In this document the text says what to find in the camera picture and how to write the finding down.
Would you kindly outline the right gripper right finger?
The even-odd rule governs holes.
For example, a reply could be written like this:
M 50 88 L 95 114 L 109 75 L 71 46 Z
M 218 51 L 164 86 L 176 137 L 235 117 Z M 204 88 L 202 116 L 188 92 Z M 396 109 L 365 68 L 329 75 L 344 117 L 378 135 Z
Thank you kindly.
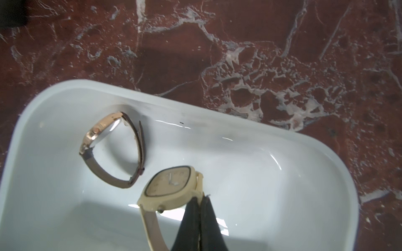
M 200 250 L 228 251 L 208 196 L 204 196 L 201 202 L 200 223 Z

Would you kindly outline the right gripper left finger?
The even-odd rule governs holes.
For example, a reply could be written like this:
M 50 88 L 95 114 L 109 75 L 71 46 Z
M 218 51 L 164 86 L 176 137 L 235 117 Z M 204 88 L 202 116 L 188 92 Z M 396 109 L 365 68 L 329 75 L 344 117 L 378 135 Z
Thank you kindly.
M 200 240 L 200 206 L 193 197 L 186 205 L 185 213 L 171 251 L 197 251 Z

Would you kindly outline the rose gold brown-strap watch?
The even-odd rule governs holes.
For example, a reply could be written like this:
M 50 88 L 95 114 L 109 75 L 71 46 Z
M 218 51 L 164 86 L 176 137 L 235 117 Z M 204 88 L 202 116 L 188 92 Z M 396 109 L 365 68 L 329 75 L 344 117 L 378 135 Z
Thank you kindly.
M 129 126 L 133 131 L 138 150 L 138 165 L 134 174 L 127 181 L 116 178 L 109 174 L 98 164 L 93 154 L 95 145 L 97 145 L 98 142 L 102 141 L 107 135 L 114 131 L 115 128 L 121 123 Z M 144 129 L 141 121 L 138 122 L 138 126 L 136 127 L 131 118 L 124 112 L 120 111 L 107 115 L 85 134 L 79 149 L 79 155 L 90 171 L 105 183 L 121 189 L 128 189 L 132 187 L 145 170 L 146 150 Z

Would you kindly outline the cream square-face watch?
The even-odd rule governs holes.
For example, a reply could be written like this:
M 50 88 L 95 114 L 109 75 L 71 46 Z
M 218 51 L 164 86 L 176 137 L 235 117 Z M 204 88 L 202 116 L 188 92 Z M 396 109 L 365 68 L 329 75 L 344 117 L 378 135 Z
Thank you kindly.
M 137 205 L 152 251 L 167 251 L 158 223 L 157 213 L 174 210 L 196 199 L 202 202 L 203 175 L 192 166 L 177 166 L 156 173 L 145 186 Z

